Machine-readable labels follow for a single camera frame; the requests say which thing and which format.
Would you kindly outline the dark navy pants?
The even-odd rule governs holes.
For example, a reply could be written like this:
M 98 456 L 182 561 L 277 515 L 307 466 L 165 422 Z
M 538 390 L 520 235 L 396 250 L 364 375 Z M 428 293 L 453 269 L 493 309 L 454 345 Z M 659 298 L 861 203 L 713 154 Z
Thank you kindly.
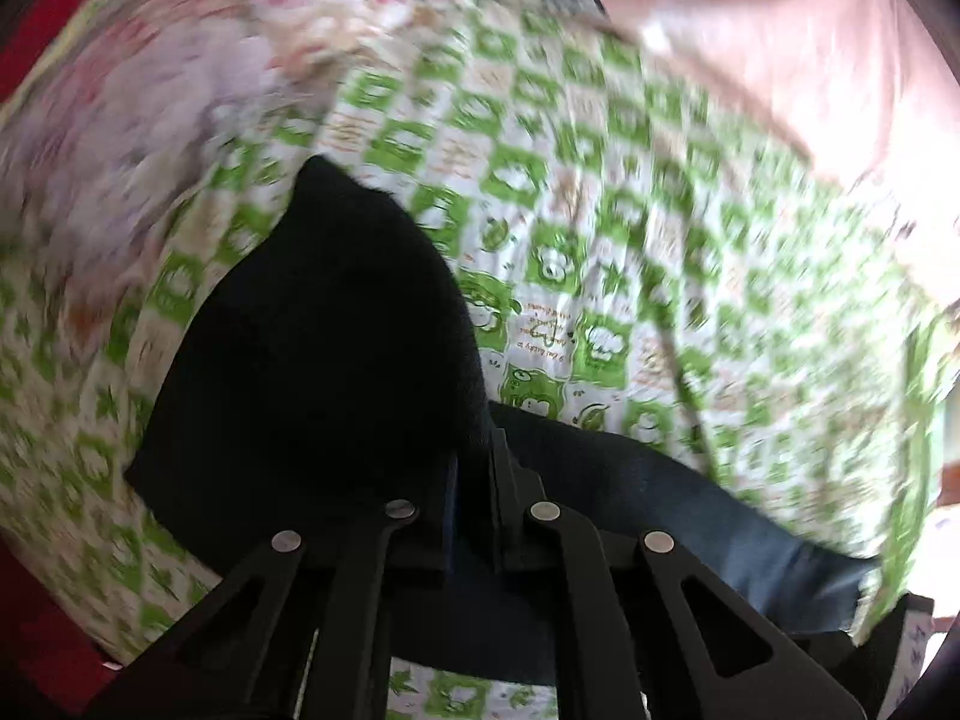
M 436 564 L 398 599 L 395 655 L 547 684 L 539 598 L 491 562 L 494 431 L 551 500 L 606 532 L 662 528 L 782 631 L 853 621 L 869 562 L 789 535 L 647 442 L 534 415 L 519 394 L 492 400 L 443 257 L 389 195 L 322 158 L 202 302 L 125 477 L 218 575 L 275 533 L 333 548 L 409 500 Z

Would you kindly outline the green white checked bedsheet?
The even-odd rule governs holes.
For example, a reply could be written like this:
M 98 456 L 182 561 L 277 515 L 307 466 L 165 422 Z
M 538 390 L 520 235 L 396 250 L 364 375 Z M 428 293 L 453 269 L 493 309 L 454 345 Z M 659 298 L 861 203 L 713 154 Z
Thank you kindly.
M 2 530 L 94 640 L 137 655 L 212 574 L 122 475 L 190 322 L 327 156 L 454 273 L 490 397 L 670 452 L 797 536 L 877 556 L 866 632 L 932 496 L 946 329 L 851 192 L 636 44 L 491 0 L 379 37 L 320 115 L 229 138 L 100 301 L 2 239 Z

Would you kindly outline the pale floral crumpled blanket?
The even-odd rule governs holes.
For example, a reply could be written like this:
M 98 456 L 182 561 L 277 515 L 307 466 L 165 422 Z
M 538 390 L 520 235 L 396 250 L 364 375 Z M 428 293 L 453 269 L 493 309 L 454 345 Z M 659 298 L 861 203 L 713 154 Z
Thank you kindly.
M 100 301 L 156 254 L 229 138 L 316 117 L 379 37 L 443 0 L 106 0 L 2 115 L 2 239 Z

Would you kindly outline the pink plaid-patch quilt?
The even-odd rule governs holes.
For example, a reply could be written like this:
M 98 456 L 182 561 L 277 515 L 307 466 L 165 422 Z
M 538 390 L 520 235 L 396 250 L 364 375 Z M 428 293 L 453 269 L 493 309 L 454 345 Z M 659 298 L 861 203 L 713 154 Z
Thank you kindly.
M 958 299 L 958 80 L 908 0 L 601 0 L 661 54 L 737 91 Z

